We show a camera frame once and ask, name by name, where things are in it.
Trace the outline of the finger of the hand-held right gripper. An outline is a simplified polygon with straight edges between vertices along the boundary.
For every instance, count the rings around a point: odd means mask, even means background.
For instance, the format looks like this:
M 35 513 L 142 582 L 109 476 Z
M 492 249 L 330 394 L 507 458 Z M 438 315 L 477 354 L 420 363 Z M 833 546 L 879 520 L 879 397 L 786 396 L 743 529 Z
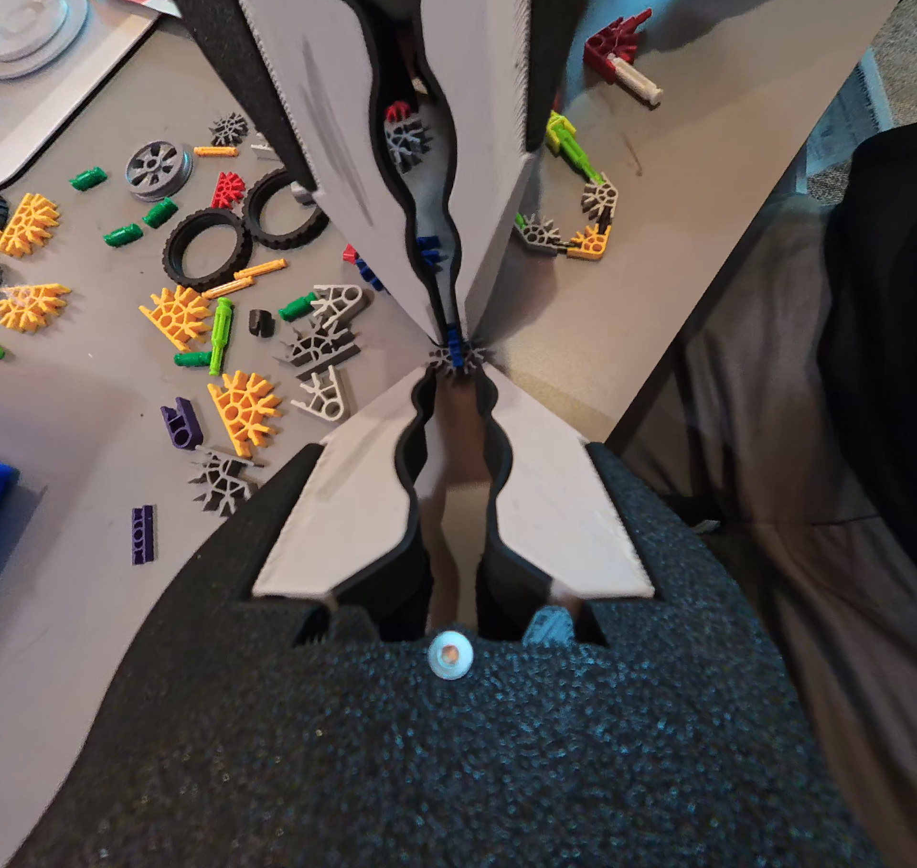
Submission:
M 456 137 L 447 208 L 460 245 L 454 288 L 467 338 L 486 311 L 532 169 L 531 1 L 420 0 L 424 55 Z
M 434 343 L 447 321 L 388 153 L 379 45 L 356 0 L 237 0 L 315 179 L 319 207 Z

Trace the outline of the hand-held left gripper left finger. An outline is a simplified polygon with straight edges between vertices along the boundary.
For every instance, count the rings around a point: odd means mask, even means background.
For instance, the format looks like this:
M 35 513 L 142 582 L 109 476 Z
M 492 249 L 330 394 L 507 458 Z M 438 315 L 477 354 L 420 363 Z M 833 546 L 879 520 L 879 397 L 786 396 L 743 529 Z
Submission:
M 421 365 L 322 439 L 253 597 L 343 599 L 407 549 L 436 390 L 435 370 Z

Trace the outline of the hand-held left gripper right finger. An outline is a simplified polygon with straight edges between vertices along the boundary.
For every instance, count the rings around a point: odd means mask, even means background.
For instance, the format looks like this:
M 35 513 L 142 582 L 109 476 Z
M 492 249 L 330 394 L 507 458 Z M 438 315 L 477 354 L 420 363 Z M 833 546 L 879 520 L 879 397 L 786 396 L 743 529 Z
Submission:
M 497 485 L 501 543 L 546 578 L 549 599 L 652 599 L 655 588 L 606 490 L 587 441 L 491 365 L 490 419 L 508 440 Z

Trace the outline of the large black connector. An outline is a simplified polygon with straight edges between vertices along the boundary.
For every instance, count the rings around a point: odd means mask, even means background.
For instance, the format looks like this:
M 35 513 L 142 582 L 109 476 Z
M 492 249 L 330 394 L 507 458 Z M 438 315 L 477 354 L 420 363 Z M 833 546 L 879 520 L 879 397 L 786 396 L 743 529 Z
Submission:
M 390 157 L 401 174 L 422 163 L 430 150 L 428 127 L 418 115 L 400 121 L 387 121 L 384 132 Z

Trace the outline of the dark grey connector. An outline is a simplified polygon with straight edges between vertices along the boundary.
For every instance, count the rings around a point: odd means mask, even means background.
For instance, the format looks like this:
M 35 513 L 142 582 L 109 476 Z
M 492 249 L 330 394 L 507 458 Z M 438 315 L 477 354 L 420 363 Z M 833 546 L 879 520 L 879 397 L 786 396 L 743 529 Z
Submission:
M 191 466 L 194 467 L 194 475 L 188 484 L 198 487 L 194 500 L 202 502 L 203 510 L 228 518 L 258 489 L 258 483 L 247 473 L 260 469 L 262 464 L 198 445 L 192 452 Z
M 290 327 L 281 331 L 272 353 L 279 362 L 298 368 L 296 376 L 305 382 L 312 374 L 320 375 L 359 354 L 361 348 L 355 338 L 350 327 L 338 322 L 328 328 L 309 324 L 305 332 Z

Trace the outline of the red connector with white rod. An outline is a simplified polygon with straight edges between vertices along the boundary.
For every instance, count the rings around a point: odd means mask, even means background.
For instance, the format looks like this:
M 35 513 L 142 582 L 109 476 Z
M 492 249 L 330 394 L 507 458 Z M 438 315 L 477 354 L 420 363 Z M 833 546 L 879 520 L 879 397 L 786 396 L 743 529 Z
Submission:
M 638 30 L 652 14 L 652 9 L 647 8 L 634 16 L 609 23 L 586 40 L 582 61 L 603 80 L 617 83 L 646 105 L 657 107 L 662 99 L 662 88 L 634 65 Z

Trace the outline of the black tyre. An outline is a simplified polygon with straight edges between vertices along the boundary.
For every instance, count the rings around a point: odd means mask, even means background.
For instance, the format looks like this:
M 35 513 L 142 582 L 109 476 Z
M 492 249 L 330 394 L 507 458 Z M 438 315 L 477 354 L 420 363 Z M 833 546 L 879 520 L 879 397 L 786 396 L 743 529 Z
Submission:
M 330 224 L 327 214 L 318 207 L 309 207 L 311 214 L 304 223 L 292 232 L 274 234 L 267 232 L 261 224 L 264 209 L 273 197 L 283 188 L 290 189 L 295 181 L 291 172 L 281 167 L 263 175 L 247 192 L 243 203 L 243 221 L 251 237 L 273 251 L 290 251 L 315 241 Z
M 222 266 L 207 275 L 192 278 L 184 270 L 184 258 L 192 241 L 204 231 L 224 225 L 235 232 L 235 246 Z M 162 258 L 166 275 L 177 285 L 198 293 L 235 282 L 235 273 L 248 266 L 253 240 L 244 220 L 228 209 L 200 209 L 184 218 L 169 236 Z

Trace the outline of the grey wheel hub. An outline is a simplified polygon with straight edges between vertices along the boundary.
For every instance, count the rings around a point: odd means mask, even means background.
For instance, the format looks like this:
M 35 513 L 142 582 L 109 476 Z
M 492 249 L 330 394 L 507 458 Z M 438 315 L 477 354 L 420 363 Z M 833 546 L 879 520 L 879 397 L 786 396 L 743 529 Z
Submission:
M 192 149 L 171 140 L 148 142 L 128 160 L 125 179 L 131 194 L 158 202 L 181 190 L 192 175 Z

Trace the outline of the yellow half connector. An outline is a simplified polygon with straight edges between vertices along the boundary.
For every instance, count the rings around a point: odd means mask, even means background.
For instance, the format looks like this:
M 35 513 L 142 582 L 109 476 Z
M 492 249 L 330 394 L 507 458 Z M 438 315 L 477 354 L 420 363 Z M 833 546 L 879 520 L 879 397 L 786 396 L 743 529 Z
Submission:
M 72 290 L 59 284 L 2 288 L 1 325 L 14 332 L 34 333 L 59 317 Z
M 240 370 L 224 374 L 223 384 L 209 383 L 207 390 L 237 456 L 250 460 L 253 449 L 263 447 L 276 430 L 266 418 L 281 415 L 281 398 L 274 384 L 257 373 Z
M 212 316 L 211 301 L 194 289 L 177 284 L 151 295 L 153 307 L 139 311 L 181 354 L 188 354 L 191 342 L 203 342 L 210 332 L 206 319 Z
M 44 246 L 59 226 L 57 205 L 41 194 L 26 194 L 8 220 L 1 236 L 1 252 L 22 258 Z

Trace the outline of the blue connector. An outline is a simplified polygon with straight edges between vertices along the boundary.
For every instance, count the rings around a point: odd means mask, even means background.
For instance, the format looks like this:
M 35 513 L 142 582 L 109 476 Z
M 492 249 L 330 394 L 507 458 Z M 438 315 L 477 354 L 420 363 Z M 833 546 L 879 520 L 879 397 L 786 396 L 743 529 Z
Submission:
M 416 239 L 417 245 L 421 250 L 422 260 L 432 269 L 435 274 L 441 271 L 443 255 L 441 254 L 440 239 L 437 235 L 422 236 Z M 373 272 L 373 269 L 361 258 L 354 253 L 351 260 L 353 266 L 360 272 L 361 278 L 369 283 L 376 291 L 385 291 L 383 282 Z

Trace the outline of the purple clip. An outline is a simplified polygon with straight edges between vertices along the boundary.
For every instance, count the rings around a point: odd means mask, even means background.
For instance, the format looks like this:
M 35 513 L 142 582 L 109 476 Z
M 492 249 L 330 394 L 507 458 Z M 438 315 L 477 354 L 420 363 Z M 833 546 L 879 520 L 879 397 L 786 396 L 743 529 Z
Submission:
M 203 444 L 203 432 L 189 399 L 178 396 L 174 407 L 161 406 L 160 413 L 175 448 L 195 450 Z

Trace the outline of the lime green rod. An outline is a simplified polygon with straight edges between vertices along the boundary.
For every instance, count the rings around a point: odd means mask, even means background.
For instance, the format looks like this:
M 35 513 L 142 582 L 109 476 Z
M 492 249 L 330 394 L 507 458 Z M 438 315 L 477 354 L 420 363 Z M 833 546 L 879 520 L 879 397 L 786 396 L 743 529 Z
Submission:
M 234 317 L 234 304 L 228 297 L 220 297 L 216 302 L 211 333 L 211 359 L 209 375 L 219 376 L 222 373 L 224 353 L 228 346 Z

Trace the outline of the printed paper sheet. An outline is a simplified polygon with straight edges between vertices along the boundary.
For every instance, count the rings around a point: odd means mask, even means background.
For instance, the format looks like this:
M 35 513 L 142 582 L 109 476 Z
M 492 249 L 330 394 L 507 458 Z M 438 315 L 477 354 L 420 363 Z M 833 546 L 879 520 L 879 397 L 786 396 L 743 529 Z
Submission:
M 847 162 L 855 149 L 895 125 L 872 47 L 839 88 L 805 145 L 805 179 Z

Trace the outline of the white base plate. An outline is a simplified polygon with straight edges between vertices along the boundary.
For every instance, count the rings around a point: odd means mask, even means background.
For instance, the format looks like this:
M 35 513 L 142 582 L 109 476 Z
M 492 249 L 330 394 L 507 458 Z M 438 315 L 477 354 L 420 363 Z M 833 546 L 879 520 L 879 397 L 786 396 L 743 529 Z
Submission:
M 1 183 L 10 186 L 159 14 L 126 0 L 1 0 Z

